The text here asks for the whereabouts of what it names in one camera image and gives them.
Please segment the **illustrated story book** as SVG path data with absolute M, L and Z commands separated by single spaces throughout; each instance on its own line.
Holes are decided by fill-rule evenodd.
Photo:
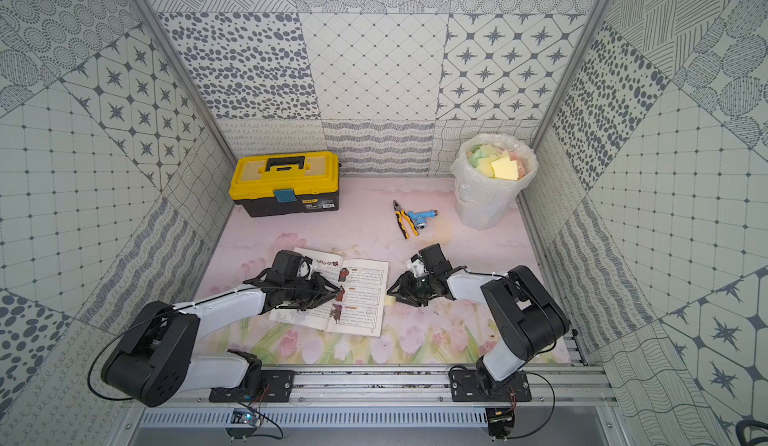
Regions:
M 381 335 L 389 264 L 303 248 L 294 250 L 312 260 L 311 270 L 336 288 L 333 298 L 301 310 L 277 309 L 269 319 L 328 333 L 368 337 Z

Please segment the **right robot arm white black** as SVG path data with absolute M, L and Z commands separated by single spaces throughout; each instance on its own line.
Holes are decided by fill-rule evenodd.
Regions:
M 487 306 L 500 339 L 480 357 L 476 374 L 490 391 L 571 330 L 569 318 L 530 268 L 481 273 L 454 267 L 438 244 L 414 255 L 387 294 L 417 308 L 440 298 Z

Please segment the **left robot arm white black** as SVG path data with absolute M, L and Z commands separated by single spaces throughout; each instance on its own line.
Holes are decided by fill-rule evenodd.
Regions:
M 104 353 L 101 381 L 122 400 L 157 407 L 179 392 L 208 389 L 213 402 L 251 402 L 273 391 L 290 395 L 292 382 L 272 387 L 262 361 L 246 351 L 196 353 L 205 336 L 273 310 L 308 311 L 332 302 L 340 289 L 318 272 L 313 259 L 282 250 L 271 267 L 233 290 L 187 303 L 153 301 L 112 340 Z

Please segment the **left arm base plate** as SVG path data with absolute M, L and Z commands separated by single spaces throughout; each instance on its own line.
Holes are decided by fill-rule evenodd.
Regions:
M 213 388 L 210 403 L 288 403 L 296 372 L 259 370 L 249 372 L 234 388 Z

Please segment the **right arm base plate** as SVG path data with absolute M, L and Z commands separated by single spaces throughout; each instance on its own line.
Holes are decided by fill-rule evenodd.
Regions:
M 496 381 L 483 371 L 453 366 L 448 370 L 452 401 L 456 403 L 530 402 L 532 394 L 525 373 L 518 371 Z

